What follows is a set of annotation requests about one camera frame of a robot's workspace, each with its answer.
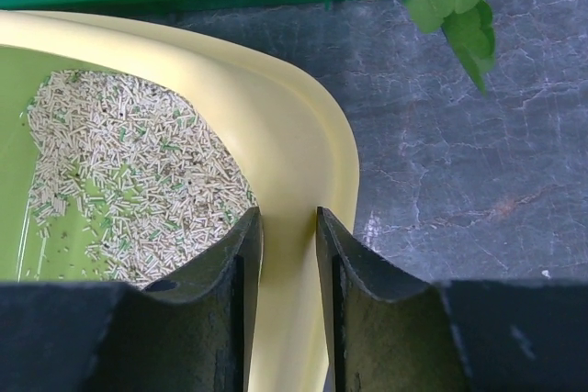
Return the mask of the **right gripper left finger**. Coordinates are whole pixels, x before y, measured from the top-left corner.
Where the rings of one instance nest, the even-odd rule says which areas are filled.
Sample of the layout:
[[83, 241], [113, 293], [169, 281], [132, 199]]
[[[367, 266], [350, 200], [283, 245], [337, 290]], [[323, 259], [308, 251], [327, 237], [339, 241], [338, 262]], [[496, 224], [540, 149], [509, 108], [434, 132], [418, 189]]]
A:
[[202, 254], [137, 289], [4, 283], [4, 391], [244, 391], [252, 358], [258, 208]]

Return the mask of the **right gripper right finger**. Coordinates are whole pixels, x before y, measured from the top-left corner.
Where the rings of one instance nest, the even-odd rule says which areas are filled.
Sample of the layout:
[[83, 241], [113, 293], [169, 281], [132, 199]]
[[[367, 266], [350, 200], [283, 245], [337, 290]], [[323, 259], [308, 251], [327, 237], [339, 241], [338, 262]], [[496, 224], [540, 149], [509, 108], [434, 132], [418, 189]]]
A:
[[337, 391], [584, 391], [587, 284], [428, 283], [322, 207], [316, 255]]

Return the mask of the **yellow green litter box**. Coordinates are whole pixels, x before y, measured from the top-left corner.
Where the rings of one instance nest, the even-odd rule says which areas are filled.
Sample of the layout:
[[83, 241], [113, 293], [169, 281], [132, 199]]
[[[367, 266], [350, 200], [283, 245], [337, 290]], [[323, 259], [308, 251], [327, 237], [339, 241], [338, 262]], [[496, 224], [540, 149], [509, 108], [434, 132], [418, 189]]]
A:
[[195, 106], [238, 162], [263, 218], [249, 387], [322, 390], [329, 361], [316, 209], [352, 227], [359, 186], [356, 142], [329, 92], [259, 51], [125, 18], [5, 11], [1, 42], [139, 76]]

